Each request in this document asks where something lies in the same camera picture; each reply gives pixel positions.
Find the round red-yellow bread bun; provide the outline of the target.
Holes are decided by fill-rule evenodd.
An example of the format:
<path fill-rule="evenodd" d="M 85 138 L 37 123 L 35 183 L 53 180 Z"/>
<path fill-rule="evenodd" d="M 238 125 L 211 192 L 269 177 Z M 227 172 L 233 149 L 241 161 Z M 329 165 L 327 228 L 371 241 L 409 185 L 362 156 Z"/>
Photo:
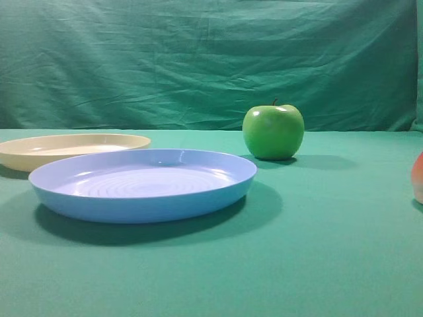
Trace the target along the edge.
<path fill-rule="evenodd" d="M 423 204 L 423 153 L 415 160 L 411 171 L 411 183 L 415 200 Z"/>

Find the blue plastic plate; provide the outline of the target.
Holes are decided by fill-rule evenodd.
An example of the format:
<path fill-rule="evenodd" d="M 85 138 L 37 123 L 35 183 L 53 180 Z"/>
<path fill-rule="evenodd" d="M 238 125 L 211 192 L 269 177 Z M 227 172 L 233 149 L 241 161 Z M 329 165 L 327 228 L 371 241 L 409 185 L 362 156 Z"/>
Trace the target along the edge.
<path fill-rule="evenodd" d="M 257 173 L 236 155 L 140 149 L 67 158 L 29 174 L 40 200 L 65 217 L 144 224 L 207 215 L 243 198 Z"/>

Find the yellow plastic plate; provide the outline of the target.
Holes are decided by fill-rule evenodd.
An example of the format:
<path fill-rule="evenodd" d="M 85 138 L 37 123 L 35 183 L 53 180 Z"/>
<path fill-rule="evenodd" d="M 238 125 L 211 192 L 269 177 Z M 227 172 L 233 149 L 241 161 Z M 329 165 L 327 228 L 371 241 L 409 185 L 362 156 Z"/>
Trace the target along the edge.
<path fill-rule="evenodd" d="M 147 149 L 151 139 L 141 135 L 83 133 L 46 135 L 1 143 L 1 164 L 12 170 L 32 172 L 36 168 L 79 155 L 132 149 Z"/>

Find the green apple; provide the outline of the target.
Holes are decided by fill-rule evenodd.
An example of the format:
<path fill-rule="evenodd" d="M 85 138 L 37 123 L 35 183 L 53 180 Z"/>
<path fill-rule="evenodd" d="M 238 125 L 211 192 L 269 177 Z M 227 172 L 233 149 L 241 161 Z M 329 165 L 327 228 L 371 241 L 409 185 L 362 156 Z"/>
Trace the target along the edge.
<path fill-rule="evenodd" d="M 299 150 L 305 124 L 301 112 L 292 105 L 254 106 L 242 124 L 245 145 L 261 160 L 287 160 Z"/>

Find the green backdrop cloth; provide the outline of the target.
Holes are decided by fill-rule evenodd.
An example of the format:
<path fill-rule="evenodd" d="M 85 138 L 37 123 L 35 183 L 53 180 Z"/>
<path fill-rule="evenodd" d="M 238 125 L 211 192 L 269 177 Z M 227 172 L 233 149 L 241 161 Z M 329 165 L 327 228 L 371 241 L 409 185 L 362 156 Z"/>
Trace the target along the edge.
<path fill-rule="evenodd" d="M 2 1 L 1 127 L 422 129 L 421 1 Z"/>

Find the green table cloth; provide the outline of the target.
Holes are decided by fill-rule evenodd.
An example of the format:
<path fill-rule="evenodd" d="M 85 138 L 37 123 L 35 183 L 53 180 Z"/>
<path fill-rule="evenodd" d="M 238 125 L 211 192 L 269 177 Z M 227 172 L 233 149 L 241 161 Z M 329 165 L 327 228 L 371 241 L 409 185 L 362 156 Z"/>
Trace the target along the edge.
<path fill-rule="evenodd" d="M 420 132 L 308 132 L 248 196 L 197 219 L 106 225 L 1 169 L 2 316 L 421 316 Z"/>

